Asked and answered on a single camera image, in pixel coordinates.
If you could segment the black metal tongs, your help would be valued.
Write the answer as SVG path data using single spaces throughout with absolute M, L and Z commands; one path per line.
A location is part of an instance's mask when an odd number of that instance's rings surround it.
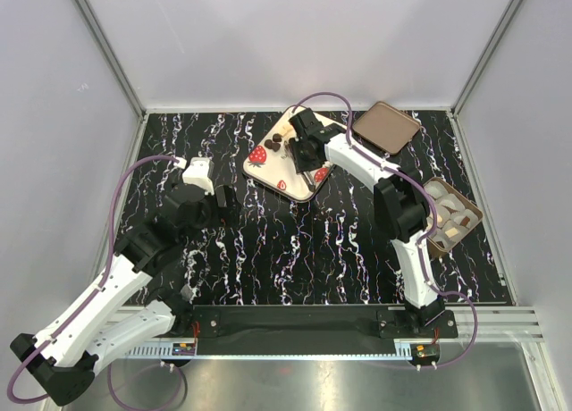
M 302 172 L 301 177 L 303 178 L 304 182 L 307 185 L 307 188 L 310 192 L 315 192 L 316 186 L 313 180 L 312 174 L 310 172 Z

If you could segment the brown tin box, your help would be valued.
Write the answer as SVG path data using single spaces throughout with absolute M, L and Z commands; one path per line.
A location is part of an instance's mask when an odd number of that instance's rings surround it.
M 460 243 L 483 219 L 482 211 L 444 179 L 433 177 L 424 185 L 434 200 L 437 227 L 428 239 L 432 259 L 445 256 Z

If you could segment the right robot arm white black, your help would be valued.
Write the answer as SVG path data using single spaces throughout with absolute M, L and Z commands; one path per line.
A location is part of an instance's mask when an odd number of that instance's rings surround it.
M 429 334 L 444 312 L 444 303 L 430 273 L 426 238 L 430 205 L 419 180 L 363 147 L 349 129 L 323 124 L 309 108 L 296 109 L 289 123 L 295 131 L 289 147 L 296 172 L 330 163 L 372 192 L 375 222 L 400 264 L 407 328 L 416 336 Z

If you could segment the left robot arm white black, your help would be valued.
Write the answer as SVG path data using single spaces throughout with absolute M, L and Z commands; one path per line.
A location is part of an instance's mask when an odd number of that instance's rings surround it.
M 239 220 L 235 190 L 207 192 L 179 184 L 161 206 L 132 227 L 115 246 L 112 262 L 46 328 L 21 333 L 11 345 L 19 371 L 27 371 L 60 407 L 79 398 L 95 377 L 139 343 L 158 335 L 186 334 L 190 305 L 168 292 L 112 328 L 106 323 L 136 291 L 175 266 L 183 248 L 204 229 L 230 227 Z

